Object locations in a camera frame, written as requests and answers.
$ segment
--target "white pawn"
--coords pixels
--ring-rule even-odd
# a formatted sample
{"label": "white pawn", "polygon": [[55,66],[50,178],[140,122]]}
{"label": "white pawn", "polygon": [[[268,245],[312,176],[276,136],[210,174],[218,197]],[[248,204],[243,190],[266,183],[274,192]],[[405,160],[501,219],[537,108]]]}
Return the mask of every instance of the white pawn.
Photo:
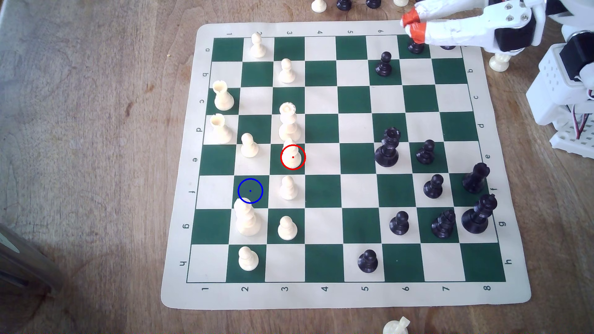
{"label": "white pawn", "polygon": [[233,107],[235,99],[228,91],[227,83],[223,80],[217,80],[213,83],[213,90],[216,94],[214,106],[220,111],[226,111]]}
{"label": "white pawn", "polygon": [[291,67],[291,61],[287,58],[280,61],[280,67],[282,68],[279,73],[279,79],[282,83],[292,83],[295,81],[295,72]]}
{"label": "white pawn", "polygon": [[298,141],[301,138],[301,129],[295,122],[297,115],[295,114],[295,105],[290,102],[285,102],[280,105],[280,121],[283,123],[279,128],[279,137],[285,141],[291,138],[293,141]]}
{"label": "white pawn", "polygon": [[210,117],[210,125],[213,127],[214,136],[219,144],[226,144],[231,140],[233,134],[227,125],[225,125],[225,116],[214,114]]}
{"label": "white pawn", "polygon": [[250,272],[258,266],[258,254],[252,251],[247,246],[243,246],[239,249],[239,267],[247,272]]}
{"label": "white pawn", "polygon": [[266,54],[266,48],[262,45],[262,35],[259,33],[252,34],[252,48],[249,50],[254,58],[262,58]]}
{"label": "white pawn", "polygon": [[255,157],[258,154],[258,144],[254,142],[254,138],[249,133],[244,133],[241,136],[241,154],[245,157]]}
{"label": "white pawn", "polygon": [[297,197],[298,193],[299,193],[299,191],[297,190],[297,187],[295,186],[295,182],[293,181],[293,178],[288,175],[285,176],[281,181],[280,196],[283,199],[290,201],[290,200],[294,199],[295,197]]}
{"label": "white pawn", "polygon": [[292,240],[295,235],[297,235],[297,225],[293,223],[293,219],[289,216],[283,216],[280,218],[279,228],[278,228],[279,237],[282,240]]}

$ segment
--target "wood grain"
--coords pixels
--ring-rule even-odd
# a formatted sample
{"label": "wood grain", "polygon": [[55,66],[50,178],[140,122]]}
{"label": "wood grain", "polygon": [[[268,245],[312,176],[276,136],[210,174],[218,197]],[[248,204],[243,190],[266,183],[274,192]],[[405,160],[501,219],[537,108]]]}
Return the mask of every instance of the wood grain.
{"label": "wood grain", "polygon": [[[522,233],[525,304],[181,311],[160,302],[194,40],[206,23],[395,20],[405,8],[316,14],[309,0],[6,0],[0,21],[0,218],[66,276],[23,332],[589,332],[594,328],[594,160],[551,149],[525,93],[543,43],[488,70]],[[491,55],[485,53],[485,65]],[[15,309],[4,303],[0,311]]]}

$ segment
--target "black chess piece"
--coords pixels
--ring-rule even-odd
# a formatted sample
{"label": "black chess piece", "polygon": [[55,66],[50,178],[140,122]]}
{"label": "black chess piece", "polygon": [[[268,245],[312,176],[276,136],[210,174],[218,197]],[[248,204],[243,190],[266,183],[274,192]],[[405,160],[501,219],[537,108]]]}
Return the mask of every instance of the black chess piece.
{"label": "black chess piece", "polygon": [[384,138],[381,140],[381,146],[375,150],[375,161],[383,167],[392,167],[398,161],[398,151],[396,148],[400,143],[400,130],[389,128],[384,131]]}
{"label": "black chess piece", "polygon": [[408,213],[405,211],[398,211],[396,217],[390,220],[390,231],[396,235],[403,235],[409,229]]}
{"label": "black chess piece", "polygon": [[433,153],[434,149],[435,142],[431,139],[425,140],[425,142],[423,143],[423,147],[421,147],[416,152],[416,159],[423,165],[429,165],[433,162],[433,160],[435,160],[435,153]]}
{"label": "black chess piece", "polygon": [[377,269],[377,255],[373,250],[366,250],[357,261],[359,269],[364,273],[372,273]]}
{"label": "black chess piece", "polygon": [[427,181],[425,185],[423,185],[423,193],[427,195],[429,198],[437,198],[441,196],[444,189],[441,186],[444,183],[444,177],[440,174],[435,174],[431,177],[431,180]]}
{"label": "black chess piece", "polygon": [[375,72],[382,77],[387,77],[392,73],[392,65],[390,65],[390,61],[392,60],[392,54],[390,52],[383,52],[381,54],[381,61],[375,67]]}
{"label": "black chess piece", "polygon": [[474,234],[485,232],[489,227],[489,220],[493,210],[497,208],[497,200],[493,194],[484,194],[475,203],[474,208],[468,209],[462,214],[462,226]]}
{"label": "black chess piece", "polygon": [[454,210],[448,209],[440,213],[435,221],[431,224],[431,232],[440,238],[449,238],[456,226],[456,214]]}
{"label": "black chess piece", "polygon": [[462,187],[469,193],[478,194],[485,188],[485,178],[489,176],[491,169],[484,162],[477,163],[472,172],[464,175]]}

